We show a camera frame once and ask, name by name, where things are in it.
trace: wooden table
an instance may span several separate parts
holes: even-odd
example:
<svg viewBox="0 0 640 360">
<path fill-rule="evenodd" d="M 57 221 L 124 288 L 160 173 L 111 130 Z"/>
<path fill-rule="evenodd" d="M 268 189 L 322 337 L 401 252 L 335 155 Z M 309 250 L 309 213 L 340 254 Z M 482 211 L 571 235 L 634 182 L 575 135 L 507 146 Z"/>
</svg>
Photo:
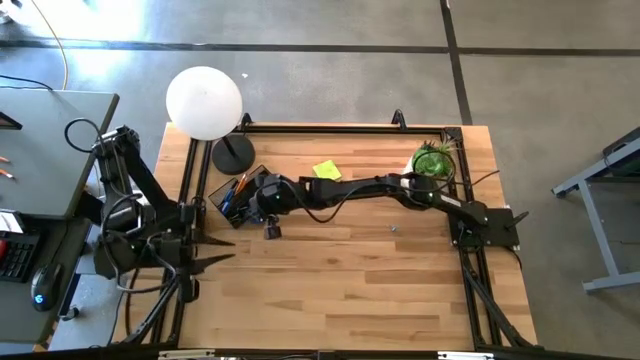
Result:
<svg viewBox="0 0 640 360">
<path fill-rule="evenodd" d="M 462 131 L 471 179 L 496 169 L 488 128 L 466 126 Z M 399 173 L 425 140 L 439 141 L 409 134 L 248 136 L 257 154 L 254 168 L 265 165 L 292 179 L 313 176 L 312 166 L 329 159 L 343 180 Z M 188 146 L 189 138 L 168 124 L 155 176 L 174 199 Z M 199 146 L 196 155 L 190 197 L 203 148 Z M 205 196 L 229 178 L 211 166 Z M 504 205 L 498 175 L 476 185 L 474 193 L 490 207 Z M 237 256 L 198 277 L 200 298 L 186 306 L 180 348 L 472 348 L 460 261 L 450 245 L 446 214 L 407 210 L 389 198 L 350 201 L 328 224 L 313 222 L 301 210 L 282 216 L 283 238 L 267 241 L 262 226 L 246 224 L 234 230 L 206 202 L 207 233 L 236 247 L 200 246 L 200 256 L 228 252 Z M 535 343 L 516 259 L 504 249 L 487 248 L 486 253 L 497 303 L 521 334 Z M 157 269 L 143 271 L 136 287 L 157 284 L 160 276 Z M 155 293 L 132 298 L 134 328 L 156 298 Z M 172 310 L 170 306 L 165 332 Z M 123 313 L 121 309 L 114 340 L 124 337 Z M 479 313 L 488 338 L 486 313 L 484 309 Z"/>
</svg>

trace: lamp base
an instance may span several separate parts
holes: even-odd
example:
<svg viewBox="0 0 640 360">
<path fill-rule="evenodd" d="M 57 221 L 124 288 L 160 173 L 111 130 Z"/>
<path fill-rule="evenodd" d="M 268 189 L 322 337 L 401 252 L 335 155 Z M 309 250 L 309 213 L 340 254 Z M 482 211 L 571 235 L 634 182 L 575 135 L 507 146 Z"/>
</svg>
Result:
<svg viewBox="0 0 640 360">
<path fill-rule="evenodd" d="M 256 151 L 251 140 L 242 135 L 225 136 L 211 150 L 211 161 L 216 169 L 225 175 L 246 172 L 256 159 Z"/>
</svg>

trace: gray floor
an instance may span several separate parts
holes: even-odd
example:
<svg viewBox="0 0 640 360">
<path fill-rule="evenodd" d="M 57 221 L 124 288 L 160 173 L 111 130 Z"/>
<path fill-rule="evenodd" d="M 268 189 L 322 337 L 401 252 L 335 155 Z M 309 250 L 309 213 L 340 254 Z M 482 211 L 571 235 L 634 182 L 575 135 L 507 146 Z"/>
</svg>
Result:
<svg viewBox="0 0 640 360">
<path fill-rule="evenodd" d="M 437 0 L 44 3 L 60 35 L 76 39 L 446 45 Z M 640 48 L 637 1 L 450 3 L 460 46 Z M 25 4 L 22 27 L 0 27 L 0 38 L 48 37 L 32 15 Z M 140 132 L 151 167 L 168 120 L 166 87 L 194 65 L 227 72 L 256 121 L 387 123 L 401 108 L 412 124 L 461 123 L 448 55 L 70 50 L 68 56 L 71 90 L 121 95 L 113 125 Z M 557 200 L 549 191 L 640 124 L 638 60 L 461 58 L 473 121 L 490 127 L 506 198 L 515 210 L 531 211 L 519 228 L 521 256 L 538 340 L 549 349 L 640 354 L 640 286 L 584 294 L 583 280 L 606 274 L 595 237 L 579 195 Z M 0 68 L 54 87 L 62 82 L 53 49 L 0 49 Z M 52 348 L 104 344 L 117 305 L 112 289 L 83 277 L 74 300 L 83 318 L 61 324 Z"/>
</svg>

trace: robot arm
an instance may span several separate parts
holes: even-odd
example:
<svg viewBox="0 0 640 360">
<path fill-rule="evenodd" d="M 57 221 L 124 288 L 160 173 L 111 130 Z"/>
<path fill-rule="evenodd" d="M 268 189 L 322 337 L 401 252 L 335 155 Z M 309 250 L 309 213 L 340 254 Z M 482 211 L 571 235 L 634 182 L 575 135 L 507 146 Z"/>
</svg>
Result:
<svg viewBox="0 0 640 360">
<path fill-rule="evenodd" d="M 514 218 L 510 209 L 489 209 L 480 201 L 464 201 L 445 194 L 433 178 L 415 173 L 388 174 L 353 181 L 333 181 L 313 177 L 300 177 L 293 182 L 279 174 L 262 179 L 250 201 L 254 213 L 267 219 L 266 237 L 280 236 L 275 225 L 277 215 L 304 208 L 322 210 L 341 206 L 346 200 L 372 197 L 391 197 L 411 210 L 435 208 L 455 216 L 466 230 L 475 236 L 475 242 L 517 246 L 515 224 L 522 218 Z"/>
</svg>

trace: white globe lamp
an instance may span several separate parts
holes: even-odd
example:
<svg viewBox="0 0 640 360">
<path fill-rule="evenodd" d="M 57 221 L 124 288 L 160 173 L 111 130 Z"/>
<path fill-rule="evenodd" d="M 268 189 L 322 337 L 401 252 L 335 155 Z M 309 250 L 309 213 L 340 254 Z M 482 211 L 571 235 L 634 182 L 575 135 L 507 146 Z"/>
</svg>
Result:
<svg viewBox="0 0 640 360">
<path fill-rule="evenodd" d="M 208 66 L 182 71 L 167 89 L 167 111 L 176 127 L 197 140 L 220 139 L 211 153 L 223 174 L 237 175 L 253 165 L 255 150 L 241 135 L 229 135 L 242 117 L 242 95 L 225 73 Z"/>
</svg>

